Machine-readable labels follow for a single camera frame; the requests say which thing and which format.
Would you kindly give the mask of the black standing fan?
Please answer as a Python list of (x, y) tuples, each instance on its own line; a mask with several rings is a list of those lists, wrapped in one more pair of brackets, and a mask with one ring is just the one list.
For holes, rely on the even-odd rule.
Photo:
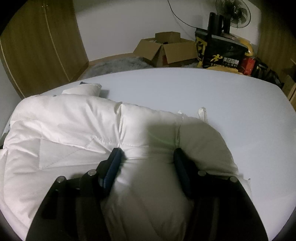
[(244, 1), (217, 0), (215, 25), (219, 35), (230, 34), (230, 27), (244, 28), (251, 21), (251, 13)]

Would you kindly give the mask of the cardboard box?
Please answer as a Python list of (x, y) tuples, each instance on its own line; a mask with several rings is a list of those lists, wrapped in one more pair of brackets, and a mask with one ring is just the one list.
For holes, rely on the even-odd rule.
[(133, 51), (154, 67), (182, 67), (197, 61), (196, 43), (179, 32), (160, 32), (142, 39)]

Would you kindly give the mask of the grey fluffy rug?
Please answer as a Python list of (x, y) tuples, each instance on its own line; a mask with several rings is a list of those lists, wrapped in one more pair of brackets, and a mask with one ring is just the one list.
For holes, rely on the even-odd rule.
[(86, 71), (82, 74), (82, 76), (79, 79), (83, 80), (111, 73), (140, 70), (147, 68), (153, 68), (153, 66), (147, 63), (142, 57), (123, 57), (91, 65), (86, 69)]

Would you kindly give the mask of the wooden wardrobe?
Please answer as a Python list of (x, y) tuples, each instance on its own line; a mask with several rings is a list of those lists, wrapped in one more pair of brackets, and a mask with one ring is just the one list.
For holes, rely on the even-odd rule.
[(1, 61), (21, 98), (76, 81), (89, 61), (73, 1), (26, 1), (1, 34)]

